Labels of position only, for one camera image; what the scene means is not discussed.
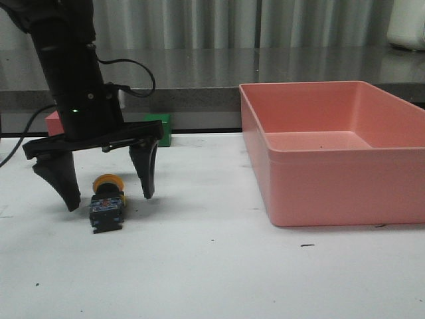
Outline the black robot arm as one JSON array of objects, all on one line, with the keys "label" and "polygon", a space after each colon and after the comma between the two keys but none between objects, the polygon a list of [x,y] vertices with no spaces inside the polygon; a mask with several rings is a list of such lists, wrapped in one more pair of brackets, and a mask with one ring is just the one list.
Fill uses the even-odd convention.
[{"label": "black robot arm", "polygon": [[104,152],[128,147],[151,198],[155,155],[163,136],[160,121],[124,121],[118,92],[121,86],[105,83],[94,41],[91,1],[2,1],[12,22],[31,36],[53,97],[62,134],[24,145],[33,171],[47,181],[69,205],[79,203],[73,152],[101,148]]}]

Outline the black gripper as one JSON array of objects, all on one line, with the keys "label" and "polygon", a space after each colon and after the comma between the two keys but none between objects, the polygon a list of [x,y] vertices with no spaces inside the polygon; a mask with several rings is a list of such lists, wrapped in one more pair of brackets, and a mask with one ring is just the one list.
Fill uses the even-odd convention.
[{"label": "black gripper", "polygon": [[103,152],[129,146],[129,155],[141,182],[143,196],[155,192],[155,158],[164,135],[162,122],[125,122],[118,100],[119,86],[107,84],[85,96],[59,99],[58,115],[64,129],[57,134],[27,142],[28,160],[37,157],[33,171],[62,197],[69,211],[80,205],[72,152],[102,148]]}]

